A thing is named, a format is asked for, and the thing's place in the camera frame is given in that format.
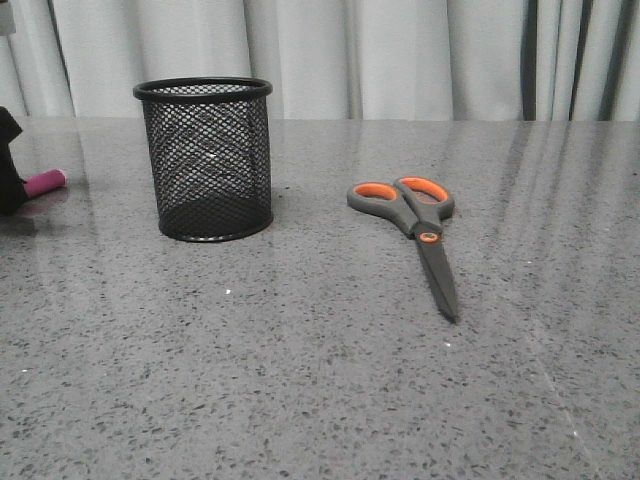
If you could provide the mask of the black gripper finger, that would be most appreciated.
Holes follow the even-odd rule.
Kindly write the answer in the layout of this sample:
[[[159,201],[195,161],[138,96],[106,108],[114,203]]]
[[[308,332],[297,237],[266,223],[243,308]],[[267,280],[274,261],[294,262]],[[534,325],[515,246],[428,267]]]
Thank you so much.
[[[4,106],[0,111],[0,207],[2,215],[13,215],[28,201],[24,187],[26,182],[19,176],[9,148],[10,143],[22,133],[22,129]]]

